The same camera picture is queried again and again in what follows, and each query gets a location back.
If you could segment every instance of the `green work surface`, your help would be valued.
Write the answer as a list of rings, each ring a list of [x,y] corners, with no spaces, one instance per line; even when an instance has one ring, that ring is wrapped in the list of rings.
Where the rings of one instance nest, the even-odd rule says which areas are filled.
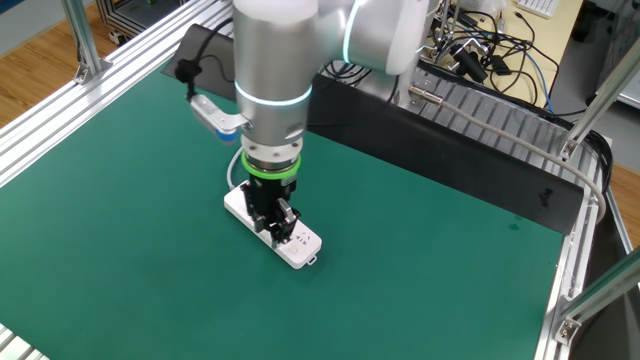
[[[64,360],[532,359],[560,233],[309,134],[293,270],[184,93],[152,73],[0,189],[0,323]]]

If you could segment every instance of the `wooden floor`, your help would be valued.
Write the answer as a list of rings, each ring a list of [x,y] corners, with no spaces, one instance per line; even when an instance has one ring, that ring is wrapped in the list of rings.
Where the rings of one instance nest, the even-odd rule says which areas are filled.
[[[101,57],[116,49],[95,4],[87,18]],[[0,58],[0,127],[68,83],[78,69],[76,46],[66,21]]]
[[[98,9],[87,7],[98,54],[116,46],[100,22]],[[0,58],[0,127],[71,81],[78,67],[76,48],[62,22]],[[640,246],[640,174],[616,165],[611,188],[634,247]]]

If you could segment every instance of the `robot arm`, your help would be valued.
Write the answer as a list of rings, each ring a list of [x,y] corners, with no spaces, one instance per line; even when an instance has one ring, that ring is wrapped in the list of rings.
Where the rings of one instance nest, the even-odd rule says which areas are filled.
[[[242,163],[250,174],[243,191],[255,232],[268,230],[275,247],[288,242],[300,216],[288,202],[317,70],[342,59],[401,74],[415,65],[437,1],[235,0],[233,6],[240,115],[232,123],[241,129]],[[217,124],[218,132],[225,130]]]

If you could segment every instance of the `black panel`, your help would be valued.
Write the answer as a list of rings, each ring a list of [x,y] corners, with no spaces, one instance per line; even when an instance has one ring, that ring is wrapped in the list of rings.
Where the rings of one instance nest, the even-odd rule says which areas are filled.
[[[190,39],[192,29],[171,64],[185,56],[190,58],[197,51],[198,39],[203,35]],[[225,72],[232,69],[231,41],[212,41],[205,52],[208,53],[223,60]],[[167,71],[171,64],[164,72],[173,76],[172,71]],[[198,86],[234,100],[233,84],[222,80],[217,64],[201,66]],[[568,234],[573,228],[582,204],[582,188],[323,76],[316,76],[314,89],[310,131],[553,230]]]

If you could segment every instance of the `white power strip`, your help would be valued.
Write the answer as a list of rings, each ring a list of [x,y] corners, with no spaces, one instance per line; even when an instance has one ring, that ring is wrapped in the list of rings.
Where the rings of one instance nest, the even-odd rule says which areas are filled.
[[[286,244],[279,244],[275,249],[271,247],[271,233],[262,230],[260,233],[254,231],[254,223],[247,212],[244,192],[241,186],[231,190],[224,197],[224,207],[249,228],[257,237],[262,240],[270,249],[278,254],[292,268],[298,270],[305,264],[313,265],[316,262],[316,254],[322,247],[322,240],[318,235],[304,225],[300,220],[296,222],[296,227],[291,234],[291,240]]]

